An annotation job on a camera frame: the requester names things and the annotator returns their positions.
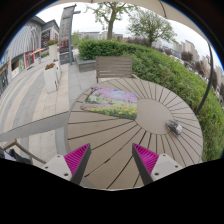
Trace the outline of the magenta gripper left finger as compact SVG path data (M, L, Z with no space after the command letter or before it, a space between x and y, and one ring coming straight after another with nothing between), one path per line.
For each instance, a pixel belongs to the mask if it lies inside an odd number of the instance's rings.
M79 185L90 155L91 146L90 144L85 144L65 156L57 154L42 169Z

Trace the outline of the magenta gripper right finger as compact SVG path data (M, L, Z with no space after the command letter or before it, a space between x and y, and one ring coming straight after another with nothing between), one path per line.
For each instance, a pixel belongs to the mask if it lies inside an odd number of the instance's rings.
M132 154L144 185L182 169L169 155L158 155L135 143L132 144Z

